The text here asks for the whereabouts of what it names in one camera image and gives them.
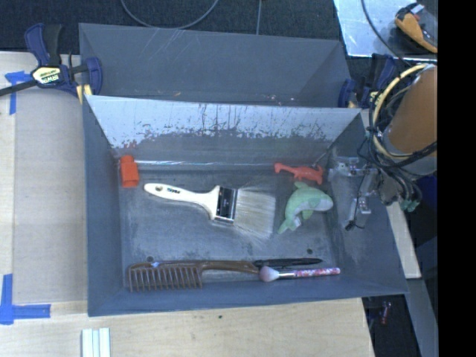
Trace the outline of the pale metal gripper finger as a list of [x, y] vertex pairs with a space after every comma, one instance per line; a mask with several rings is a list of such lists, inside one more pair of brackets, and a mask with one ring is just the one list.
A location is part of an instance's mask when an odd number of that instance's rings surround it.
[[337, 157], [330, 162], [328, 180], [332, 181], [338, 177], [363, 177], [367, 173], [365, 164], [358, 157]]
[[370, 209], [368, 198], [360, 196], [351, 201], [347, 222], [344, 227], [346, 231], [351, 231], [355, 228], [363, 229], [367, 224], [372, 210]]

